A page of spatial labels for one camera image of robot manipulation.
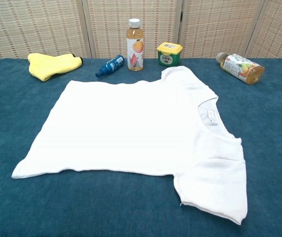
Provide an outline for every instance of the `green plastic container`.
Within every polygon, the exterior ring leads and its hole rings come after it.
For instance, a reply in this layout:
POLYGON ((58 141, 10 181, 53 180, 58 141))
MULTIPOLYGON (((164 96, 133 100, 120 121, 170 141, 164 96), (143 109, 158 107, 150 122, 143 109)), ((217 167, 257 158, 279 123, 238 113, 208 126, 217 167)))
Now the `green plastic container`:
POLYGON ((167 67, 175 67, 179 64, 182 46, 176 43, 164 42, 157 47, 159 64, 167 67))

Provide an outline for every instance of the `blue spray bottle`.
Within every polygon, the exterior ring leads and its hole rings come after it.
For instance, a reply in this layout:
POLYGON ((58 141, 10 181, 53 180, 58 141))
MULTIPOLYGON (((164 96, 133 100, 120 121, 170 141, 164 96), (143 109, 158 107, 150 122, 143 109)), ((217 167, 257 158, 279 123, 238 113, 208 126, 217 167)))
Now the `blue spray bottle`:
POLYGON ((114 59, 109 60, 106 62, 105 65, 99 69, 99 71, 96 73, 96 77, 100 77, 105 74, 113 73, 114 70, 118 69, 124 64, 124 58, 122 55, 117 55, 114 59))

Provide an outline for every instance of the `teal tablecloth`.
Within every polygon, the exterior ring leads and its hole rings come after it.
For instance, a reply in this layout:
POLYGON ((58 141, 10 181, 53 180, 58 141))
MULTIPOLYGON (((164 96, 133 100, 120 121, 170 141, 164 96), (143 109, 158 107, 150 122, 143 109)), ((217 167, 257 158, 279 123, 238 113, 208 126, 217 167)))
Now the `teal tablecloth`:
MULTIPOLYGON (((77 70, 42 82, 27 60, 0 59, 0 236, 282 236, 282 59, 256 59, 266 72, 254 85, 214 59, 181 60, 219 96, 226 128, 242 138, 248 215, 241 226, 180 206, 172 176, 67 170, 12 179, 66 84, 97 81, 105 61, 84 59, 77 70)), ((140 72, 124 66, 101 80, 154 81, 163 69, 148 59, 140 72)))

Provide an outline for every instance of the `white bottle cap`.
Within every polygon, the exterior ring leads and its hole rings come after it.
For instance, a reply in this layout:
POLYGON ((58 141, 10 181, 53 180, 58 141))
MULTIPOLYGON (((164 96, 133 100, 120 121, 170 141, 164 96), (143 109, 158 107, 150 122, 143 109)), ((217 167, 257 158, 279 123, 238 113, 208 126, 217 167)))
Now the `white bottle cap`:
POLYGON ((217 55, 216 58, 215 58, 218 63, 221 63, 222 56, 223 56, 224 54, 226 54, 226 53, 223 53, 223 52, 218 53, 218 55, 217 55))
POLYGON ((131 28, 139 28, 140 25, 141 25, 140 19, 133 18, 129 20, 129 26, 131 28))

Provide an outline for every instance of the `woven screen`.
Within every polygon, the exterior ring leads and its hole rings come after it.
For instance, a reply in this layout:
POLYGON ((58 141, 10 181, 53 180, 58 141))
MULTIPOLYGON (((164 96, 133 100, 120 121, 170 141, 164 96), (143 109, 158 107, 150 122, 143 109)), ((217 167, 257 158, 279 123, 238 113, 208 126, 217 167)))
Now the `woven screen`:
POLYGON ((282 1, 267 1, 258 21, 249 57, 282 57, 282 1))
POLYGON ((157 47, 164 41, 174 42, 177 0, 87 0, 91 34, 97 58, 126 57, 126 30, 130 18, 139 18, 144 31, 144 57, 157 57, 157 47))
POLYGON ((215 58, 219 52, 244 55, 261 0, 185 0, 182 57, 215 58))
POLYGON ((0 58, 88 56, 76 0, 0 0, 0 58))

